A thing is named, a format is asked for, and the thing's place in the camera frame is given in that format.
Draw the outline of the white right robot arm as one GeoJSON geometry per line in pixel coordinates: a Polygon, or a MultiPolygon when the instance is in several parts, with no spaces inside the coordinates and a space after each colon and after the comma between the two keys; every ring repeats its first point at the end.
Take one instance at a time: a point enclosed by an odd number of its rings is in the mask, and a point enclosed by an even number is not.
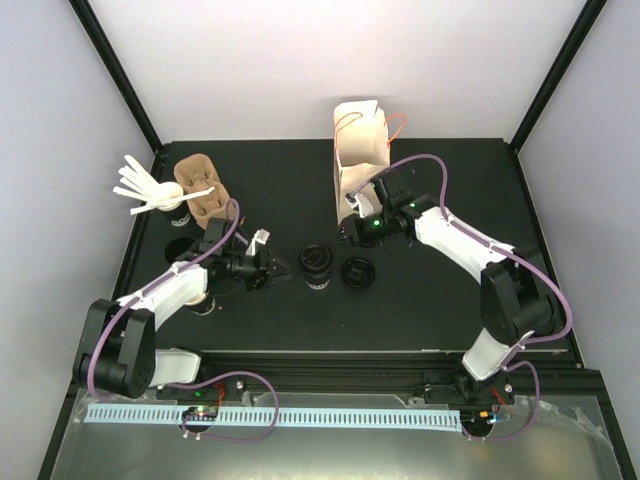
{"type": "Polygon", "coordinates": [[[461,221],[428,195],[410,193],[394,173],[336,196],[338,238],[370,248],[395,235],[430,247],[468,273],[480,287],[483,328],[462,358],[457,396],[476,403],[491,390],[490,377],[529,344],[560,338],[572,326],[569,303],[543,269],[540,253],[499,242],[461,221]]]}

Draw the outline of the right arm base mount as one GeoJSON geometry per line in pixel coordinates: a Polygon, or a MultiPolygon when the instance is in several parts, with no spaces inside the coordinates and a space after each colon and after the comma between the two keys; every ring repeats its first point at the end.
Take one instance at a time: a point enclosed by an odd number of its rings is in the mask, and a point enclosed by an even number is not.
{"type": "Polygon", "coordinates": [[[506,390],[509,377],[498,373],[487,380],[475,380],[464,369],[429,370],[422,376],[417,391],[427,403],[448,405],[493,405],[503,401],[514,403],[513,394],[506,390]]]}

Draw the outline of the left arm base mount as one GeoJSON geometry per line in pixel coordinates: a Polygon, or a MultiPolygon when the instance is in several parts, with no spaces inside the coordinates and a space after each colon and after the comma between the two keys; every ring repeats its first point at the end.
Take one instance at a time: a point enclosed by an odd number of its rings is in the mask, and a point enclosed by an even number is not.
{"type": "Polygon", "coordinates": [[[225,378],[215,383],[199,387],[198,389],[163,387],[156,391],[156,398],[158,400],[176,401],[180,404],[213,404],[217,401],[234,402],[240,400],[244,393],[246,382],[247,378],[241,375],[225,378]]]}

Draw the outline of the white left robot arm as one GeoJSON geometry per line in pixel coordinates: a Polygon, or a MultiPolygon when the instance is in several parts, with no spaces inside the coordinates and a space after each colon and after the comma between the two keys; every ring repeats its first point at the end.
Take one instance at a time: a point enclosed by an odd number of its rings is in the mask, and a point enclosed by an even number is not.
{"type": "Polygon", "coordinates": [[[226,281],[254,291],[290,278],[290,268],[267,246],[269,232],[259,229],[245,239],[238,225],[236,220],[210,220],[203,237],[158,278],[117,300],[94,301],[75,355],[73,379],[93,393],[130,399],[172,384],[193,399],[207,397],[215,376],[201,365],[200,354],[160,349],[156,333],[183,307],[210,313],[214,289],[226,281]]]}

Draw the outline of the cream bear-print paper bag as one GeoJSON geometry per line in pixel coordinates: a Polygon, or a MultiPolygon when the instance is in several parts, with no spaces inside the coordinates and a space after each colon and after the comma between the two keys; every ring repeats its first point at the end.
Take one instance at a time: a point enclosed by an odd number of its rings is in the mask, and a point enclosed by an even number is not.
{"type": "Polygon", "coordinates": [[[336,216],[342,221],[356,213],[347,193],[362,193],[381,209],[369,179],[390,166],[391,144],[406,125],[403,113],[387,115],[374,99],[339,104],[333,113],[334,191],[336,216]]]}

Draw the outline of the black paper coffee cup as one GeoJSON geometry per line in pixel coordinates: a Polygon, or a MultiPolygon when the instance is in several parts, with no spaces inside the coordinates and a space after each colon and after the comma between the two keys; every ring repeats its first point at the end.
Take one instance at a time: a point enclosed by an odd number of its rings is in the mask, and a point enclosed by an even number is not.
{"type": "Polygon", "coordinates": [[[309,288],[322,290],[329,285],[334,256],[327,245],[313,244],[303,248],[298,255],[298,264],[309,288]]]}
{"type": "Polygon", "coordinates": [[[185,307],[196,315],[204,316],[215,309],[215,304],[215,297],[208,292],[204,292],[186,302],[185,307]]]}

